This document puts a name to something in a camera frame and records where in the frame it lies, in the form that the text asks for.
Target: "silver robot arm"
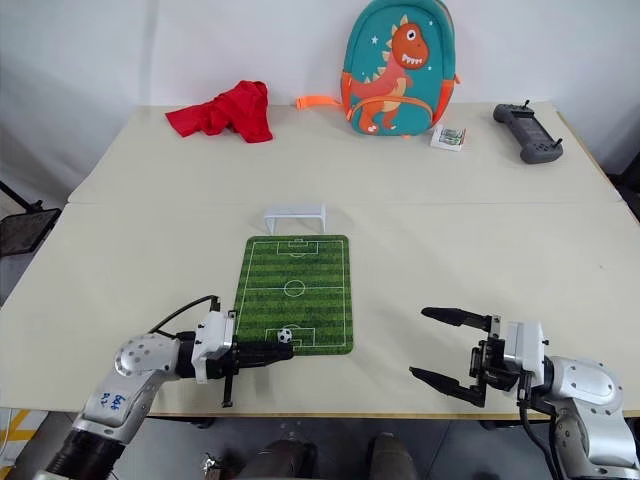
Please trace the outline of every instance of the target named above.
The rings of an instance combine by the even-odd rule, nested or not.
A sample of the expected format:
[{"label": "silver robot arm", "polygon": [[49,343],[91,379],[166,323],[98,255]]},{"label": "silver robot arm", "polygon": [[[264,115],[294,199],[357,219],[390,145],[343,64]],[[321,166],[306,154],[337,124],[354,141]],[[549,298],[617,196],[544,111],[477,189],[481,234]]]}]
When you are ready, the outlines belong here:
[{"label": "silver robot arm", "polygon": [[234,312],[220,312],[217,297],[204,297],[190,306],[206,299],[211,299],[211,311],[195,331],[174,336],[159,330],[160,325],[118,349],[112,370],[89,397],[63,447],[36,480],[106,479],[164,382],[195,378],[206,383],[225,378],[222,405],[228,407],[232,405],[232,379],[241,368],[266,366],[293,356],[290,344],[237,342]]},{"label": "silver robot arm", "polygon": [[622,413],[623,387],[602,363],[546,357],[549,342],[539,323],[511,323],[502,339],[497,316],[451,308],[425,308],[422,313],[450,325],[479,328],[488,336],[471,353],[469,374],[475,385],[462,387],[453,378],[411,368],[416,378],[478,407],[484,407],[487,386],[514,390],[527,433],[528,408],[550,415],[552,451],[532,440],[545,453],[554,480],[640,479],[635,441]]}]

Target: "mini soccer ball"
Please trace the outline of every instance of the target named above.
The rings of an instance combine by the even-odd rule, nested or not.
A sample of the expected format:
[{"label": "mini soccer ball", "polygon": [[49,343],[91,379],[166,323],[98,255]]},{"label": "mini soccer ball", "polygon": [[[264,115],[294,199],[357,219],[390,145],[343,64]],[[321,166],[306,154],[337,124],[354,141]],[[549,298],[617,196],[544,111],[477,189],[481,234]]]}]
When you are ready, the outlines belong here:
[{"label": "mini soccer ball", "polygon": [[278,331],[278,341],[280,343],[291,343],[291,339],[293,338],[293,334],[291,330],[288,328],[281,328]]}]

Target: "soccer field mat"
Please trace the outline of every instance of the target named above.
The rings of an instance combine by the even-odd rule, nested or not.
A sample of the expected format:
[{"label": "soccer field mat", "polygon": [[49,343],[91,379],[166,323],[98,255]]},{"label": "soccer field mat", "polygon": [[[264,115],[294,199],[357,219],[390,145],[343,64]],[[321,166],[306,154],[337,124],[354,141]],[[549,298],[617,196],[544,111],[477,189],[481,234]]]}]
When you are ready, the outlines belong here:
[{"label": "soccer field mat", "polygon": [[238,340],[286,341],[296,355],[353,348],[349,240],[251,237],[236,294]]}]

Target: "black controller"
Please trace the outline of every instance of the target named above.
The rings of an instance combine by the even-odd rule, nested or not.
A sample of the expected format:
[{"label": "black controller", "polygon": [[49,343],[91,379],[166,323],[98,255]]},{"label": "black controller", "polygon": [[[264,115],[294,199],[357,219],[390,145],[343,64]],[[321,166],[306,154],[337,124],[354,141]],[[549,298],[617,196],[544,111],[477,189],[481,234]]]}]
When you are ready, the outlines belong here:
[{"label": "black controller", "polygon": [[516,137],[522,151],[520,158],[526,163],[552,162],[562,155],[562,139],[554,141],[535,117],[535,112],[527,105],[507,105],[502,103],[493,111],[493,119],[506,123]]}]

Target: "dinosaur backpack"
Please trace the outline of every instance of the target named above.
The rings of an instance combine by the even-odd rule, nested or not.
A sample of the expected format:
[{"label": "dinosaur backpack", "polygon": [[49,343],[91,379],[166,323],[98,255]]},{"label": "dinosaur backpack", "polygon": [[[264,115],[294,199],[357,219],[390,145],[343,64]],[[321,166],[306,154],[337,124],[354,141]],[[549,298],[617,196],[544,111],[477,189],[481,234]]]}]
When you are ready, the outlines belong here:
[{"label": "dinosaur backpack", "polygon": [[[417,135],[437,123],[454,83],[455,44],[440,0],[373,0],[356,21],[344,60],[347,121],[369,135]],[[303,97],[298,108],[326,104]]]}]

